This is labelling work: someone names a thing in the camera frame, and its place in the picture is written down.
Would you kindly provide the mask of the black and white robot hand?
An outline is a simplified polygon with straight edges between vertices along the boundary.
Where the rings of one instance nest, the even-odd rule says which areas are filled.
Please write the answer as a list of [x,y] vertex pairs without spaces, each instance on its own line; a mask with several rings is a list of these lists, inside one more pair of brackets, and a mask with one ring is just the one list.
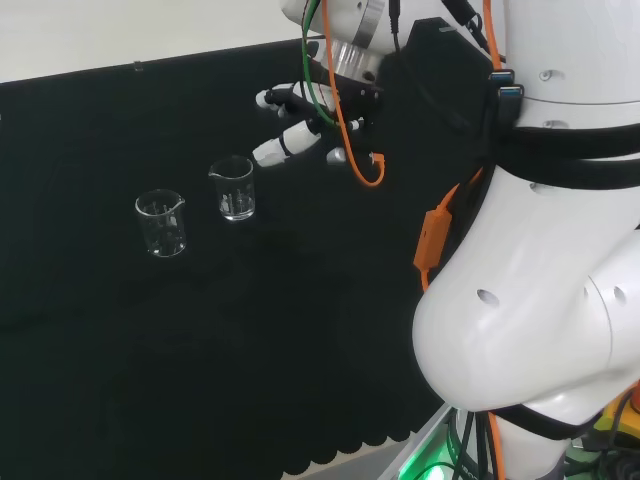
[[[372,128],[374,115],[382,106],[383,90],[340,77],[338,97],[353,151],[361,149],[365,135]],[[282,83],[256,94],[258,107],[300,117],[277,137],[268,140],[252,152],[261,167],[272,167],[300,155],[317,144],[323,135],[341,132],[338,125],[332,89],[328,84]]]

